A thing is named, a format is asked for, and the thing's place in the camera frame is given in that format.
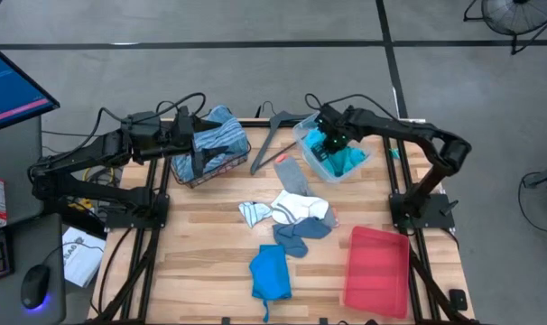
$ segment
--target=gray floor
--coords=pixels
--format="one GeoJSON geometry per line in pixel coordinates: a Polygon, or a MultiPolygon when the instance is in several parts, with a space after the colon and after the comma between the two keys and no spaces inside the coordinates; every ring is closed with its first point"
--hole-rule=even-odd
{"type": "MultiPolygon", "coordinates": [[[[394,40],[505,40],[483,23],[461,22],[468,0],[386,0],[394,40]]],[[[372,0],[4,0],[0,43],[379,40],[372,0]]],[[[153,109],[204,91],[252,116],[264,101],[307,112],[322,100],[363,92],[395,111],[384,48],[8,51],[63,106],[43,128],[87,132],[96,111],[153,109]]],[[[547,47],[511,57],[507,47],[396,48],[410,117],[424,117],[474,147],[444,185],[455,210],[461,256],[477,317],[547,324],[547,234],[516,203],[520,177],[547,168],[547,47]]],[[[116,127],[105,120],[101,130],[116,127]]],[[[78,138],[44,136],[66,150],[78,138]]],[[[547,228],[547,189],[523,202],[547,228]]],[[[70,290],[66,322],[82,320],[90,291],[70,290]]]]}

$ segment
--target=computer monitor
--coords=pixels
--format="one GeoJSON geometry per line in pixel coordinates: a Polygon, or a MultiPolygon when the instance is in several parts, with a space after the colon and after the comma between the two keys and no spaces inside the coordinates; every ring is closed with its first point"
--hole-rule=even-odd
{"type": "Polygon", "coordinates": [[[59,107],[55,98],[0,52],[0,128],[59,107]]]}

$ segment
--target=blue striped towel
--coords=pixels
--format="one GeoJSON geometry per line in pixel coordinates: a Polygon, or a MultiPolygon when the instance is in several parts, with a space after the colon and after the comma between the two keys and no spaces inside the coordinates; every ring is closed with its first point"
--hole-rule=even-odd
{"type": "MultiPolygon", "coordinates": [[[[226,153],[213,158],[203,169],[203,172],[209,172],[219,167],[225,161],[232,159],[247,151],[246,131],[237,122],[235,116],[229,112],[229,109],[223,105],[214,107],[207,118],[208,121],[219,122],[222,126],[198,132],[194,135],[195,145],[198,149],[210,149],[219,146],[228,145],[226,153]]],[[[173,170],[175,170],[182,181],[192,181],[194,179],[191,169],[191,156],[179,155],[173,157],[173,170]]]]}

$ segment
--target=wire basket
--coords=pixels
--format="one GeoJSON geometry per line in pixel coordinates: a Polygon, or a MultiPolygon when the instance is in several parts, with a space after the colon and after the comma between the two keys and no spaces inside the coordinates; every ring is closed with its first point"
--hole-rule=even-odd
{"type": "Polygon", "coordinates": [[[201,177],[198,177],[198,178],[193,179],[191,181],[183,181],[182,179],[180,179],[179,174],[177,173],[177,171],[175,171],[175,167],[172,164],[173,177],[175,177],[175,180],[180,185],[186,185],[190,189],[193,189],[196,186],[198,186],[198,185],[200,185],[200,184],[202,184],[206,181],[209,181],[212,178],[221,175],[222,173],[228,172],[228,171],[232,170],[234,167],[236,167],[236,166],[238,166],[242,163],[245,163],[247,161],[247,157],[248,157],[250,151],[252,151],[252,145],[248,141],[247,142],[247,150],[244,153],[241,153],[241,154],[238,154],[238,155],[235,155],[235,156],[231,157],[230,159],[228,159],[224,163],[222,163],[220,166],[218,166],[218,167],[216,167],[216,168],[214,168],[210,171],[205,172],[203,175],[201,175],[201,177]]]}

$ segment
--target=paper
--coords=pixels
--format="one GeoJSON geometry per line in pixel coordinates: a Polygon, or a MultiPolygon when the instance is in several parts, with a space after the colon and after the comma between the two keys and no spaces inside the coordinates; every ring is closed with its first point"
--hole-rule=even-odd
{"type": "MultiPolygon", "coordinates": [[[[74,227],[70,227],[63,235],[63,244],[66,243],[81,243],[105,249],[105,240],[88,235],[74,227]]],[[[103,252],[97,248],[87,248],[77,244],[64,245],[65,279],[86,288],[101,264],[101,257],[103,252]]]]}

